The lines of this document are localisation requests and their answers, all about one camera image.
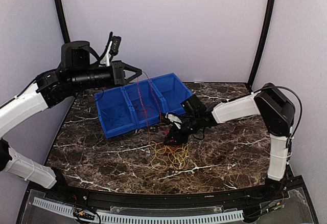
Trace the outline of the blue three-compartment plastic bin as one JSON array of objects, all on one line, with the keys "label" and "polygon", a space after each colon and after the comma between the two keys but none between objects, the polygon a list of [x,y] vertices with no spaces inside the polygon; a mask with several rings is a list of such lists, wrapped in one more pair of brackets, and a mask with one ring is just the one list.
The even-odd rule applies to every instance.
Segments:
[{"label": "blue three-compartment plastic bin", "polygon": [[161,114],[185,114],[181,103],[190,96],[186,85],[170,73],[96,93],[95,101],[109,139],[159,123]]}]

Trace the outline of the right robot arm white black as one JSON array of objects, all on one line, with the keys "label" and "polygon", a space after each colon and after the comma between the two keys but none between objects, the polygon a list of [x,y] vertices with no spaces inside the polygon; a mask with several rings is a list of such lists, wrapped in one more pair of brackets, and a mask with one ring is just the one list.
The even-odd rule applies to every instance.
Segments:
[{"label": "right robot arm white black", "polygon": [[292,155],[292,141],[299,127],[295,122],[296,108],[283,93],[294,91],[273,83],[266,83],[261,89],[233,99],[226,99],[210,108],[192,95],[181,104],[186,112],[182,119],[174,113],[167,113],[165,118],[171,128],[163,144],[180,146],[188,142],[189,136],[199,130],[251,116],[260,116],[269,133],[270,158],[265,184],[261,196],[272,200],[281,194],[285,187],[287,165]]}]

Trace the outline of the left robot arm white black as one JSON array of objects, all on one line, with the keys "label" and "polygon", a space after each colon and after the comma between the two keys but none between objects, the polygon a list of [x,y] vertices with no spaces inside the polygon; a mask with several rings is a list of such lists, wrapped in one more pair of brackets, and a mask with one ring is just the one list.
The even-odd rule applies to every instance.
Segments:
[{"label": "left robot arm white black", "polygon": [[[29,117],[50,109],[78,92],[101,87],[119,87],[142,74],[141,69],[120,60],[121,38],[111,36],[99,56],[88,41],[72,41],[61,48],[61,62],[38,75],[18,95],[1,105],[1,136]],[[60,201],[68,201],[72,190],[59,169],[29,159],[1,139],[1,170],[49,189]]]}]

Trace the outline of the black curved front rail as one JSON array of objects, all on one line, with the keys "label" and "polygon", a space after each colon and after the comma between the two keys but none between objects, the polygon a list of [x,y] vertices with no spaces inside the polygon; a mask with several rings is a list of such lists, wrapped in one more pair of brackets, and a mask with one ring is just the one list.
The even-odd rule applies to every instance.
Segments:
[{"label": "black curved front rail", "polygon": [[174,194],[174,195],[146,195],[113,193],[97,190],[86,190],[70,187],[77,195],[78,203],[96,209],[109,209],[110,207],[131,207],[150,209],[179,209],[223,206],[224,208],[255,208],[269,198],[252,199],[247,195],[254,196],[262,193],[265,186],[256,186],[240,190],[200,194]]}]

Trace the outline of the right black frame post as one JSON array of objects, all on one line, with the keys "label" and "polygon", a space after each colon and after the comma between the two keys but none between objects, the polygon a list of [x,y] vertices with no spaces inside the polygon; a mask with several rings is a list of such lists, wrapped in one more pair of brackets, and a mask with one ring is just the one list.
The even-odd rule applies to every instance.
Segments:
[{"label": "right black frame post", "polygon": [[258,47],[257,47],[256,54],[254,57],[251,72],[250,72],[250,75],[249,75],[249,78],[247,81],[247,86],[249,89],[252,89],[256,75],[259,70],[259,66],[261,63],[262,55],[264,52],[264,48],[265,48],[265,44],[266,44],[266,40],[267,40],[269,28],[270,28],[270,22],[271,22],[272,13],[273,13],[274,2],[275,2],[275,0],[267,0],[265,16],[264,16],[264,20],[263,20],[263,26],[262,26],[262,30],[261,30],[261,34],[260,34],[260,38],[259,38],[259,43],[258,43]]}]

